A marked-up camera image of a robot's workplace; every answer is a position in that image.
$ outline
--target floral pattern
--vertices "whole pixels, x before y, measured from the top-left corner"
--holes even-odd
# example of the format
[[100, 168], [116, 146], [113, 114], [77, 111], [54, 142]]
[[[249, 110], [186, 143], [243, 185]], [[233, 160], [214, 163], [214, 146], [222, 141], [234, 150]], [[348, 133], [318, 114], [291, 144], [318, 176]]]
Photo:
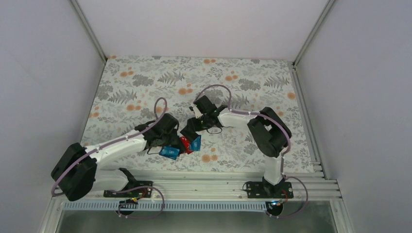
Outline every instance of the floral pattern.
[[[313, 172], [307, 140], [286, 61], [160, 56], [111, 56], [82, 139], [84, 146], [102, 143], [127, 133], [138, 124], [154, 120], [164, 104], [154, 109], [157, 98], [168, 101], [167, 112], [183, 128], [194, 116], [190, 104], [211, 84], [231, 89], [232, 107], [259, 111], [271, 107], [292, 132], [292, 150], [285, 156], [286, 172]], [[222, 88], [205, 92], [217, 106], [226, 104]], [[221, 130], [211, 129], [211, 133]], [[132, 153], [115, 163], [141, 170], [262, 172], [264, 159], [252, 135], [224, 128], [219, 134], [199, 132], [201, 150], [181, 154], [177, 160], [147, 151]]]

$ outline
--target white wall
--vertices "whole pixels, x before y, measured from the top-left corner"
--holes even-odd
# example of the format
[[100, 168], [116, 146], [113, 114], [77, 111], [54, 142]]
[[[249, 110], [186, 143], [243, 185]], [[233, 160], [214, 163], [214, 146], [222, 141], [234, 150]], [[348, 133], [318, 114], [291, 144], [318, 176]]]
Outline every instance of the white wall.
[[412, 1], [339, 0], [298, 65], [354, 230], [411, 232]]
[[67, 0], [2, 0], [0, 12], [0, 231], [37, 232], [103, 62]]
[[327, 0], [78, 0], [106, 56], [293, 61]]

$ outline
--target orange dot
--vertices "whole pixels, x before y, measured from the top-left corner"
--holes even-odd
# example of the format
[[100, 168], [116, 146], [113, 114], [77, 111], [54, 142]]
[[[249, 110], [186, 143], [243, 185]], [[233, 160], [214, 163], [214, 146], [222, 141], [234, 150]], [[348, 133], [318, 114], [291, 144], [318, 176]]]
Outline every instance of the orange dot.
[[288, 98], [291, 99], [291, 100], [294, 100], [296, 98], [295, 93], [289, 92], [288, 93]]
[[204, 155], [202, 156], [202, 161], [203, 161], [204, 163], [209, 163], [209, 162], [210, 162], [210, 156], [209, 156], [208, 154], [204, 154]]
[[160, 106], [157, 106], [157, 107], [156, 107], [156, 112], [157, 112], [157, 113], [163, 112], [163, 108], [160, 107]]
[[180, 94], [180, 95], [186, 94], [186, 89], [180, 88], [180, 89], [179, 89], [179, 94]]
[[126, 107], [126, 110], [127, 110], [127, 111], [132, 111], [134, 108], [135, 108], [134, 105], [129, 104], [129, 105]]

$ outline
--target robotic arm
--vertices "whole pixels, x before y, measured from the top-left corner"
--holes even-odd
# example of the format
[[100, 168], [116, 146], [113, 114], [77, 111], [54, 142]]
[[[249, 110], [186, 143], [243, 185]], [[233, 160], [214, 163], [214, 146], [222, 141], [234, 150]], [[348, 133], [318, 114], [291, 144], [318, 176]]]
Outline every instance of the robotic arm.
[[[265, 157], [265, 173], [262, 182], [248, 182], [248, 197], [250, 198], [282, 198], [282, 190], [289, 190], [290, 182], [285, 182], [282, 176], [282, 157], [280, 152], [287, 145], [285, 134], [271, 121], [262, 116], [235, 113], [227, 106], [216, 107], [206, 96], [194, 102], [191, 108], [195, 117], [188, 119], [187, 126], [180, 132], [190, 142], [199, 135], [198, 131], [212, 127], [235, 127], [250, 130], [252, 136]], [[260, 111], [261, 115], [275, 120], [287, 132], [291, 132], [276, 113], [268, 107]], [[55, 181], [76, 160], [90, 153], [76, 164], [59, 182], [59, 187], [70, 201], [84, 197], [88, 192], [101, 190], [126, 190], [142, 185], [124, 168], [119, 168], [112, 162], [132, 152], [147, 150], [157, 146], [172, 146], [179, 153], [186, 147], [177, 134], [178, 120], [170, 114], [164, 114], [149, 130], [147, 122], [136, 126], [129, 133], [94, 146], [82, 147], [79, 143], [72, 144], [63, 154], [51, 176]]]

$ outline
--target red packet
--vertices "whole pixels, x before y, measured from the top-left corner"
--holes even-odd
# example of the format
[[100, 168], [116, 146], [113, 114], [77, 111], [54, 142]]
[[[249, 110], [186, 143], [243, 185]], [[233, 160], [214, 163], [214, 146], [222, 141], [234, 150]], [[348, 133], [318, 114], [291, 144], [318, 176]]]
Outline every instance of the red packet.
[[185, 145], [185, 148], [186, 148], [186, 151], [185, 151], [185, 153], [187, 153], [187, 154], [190, 154], [190, 153], [192, 153], [193, 151], [192, 150], [189, 150], [189, 146], [190, 146], [190, 142], [189, 142], [189, 140], [187, 140], [185, 137], [180, 137], [180, 140], [183, 142], [183, 145]]

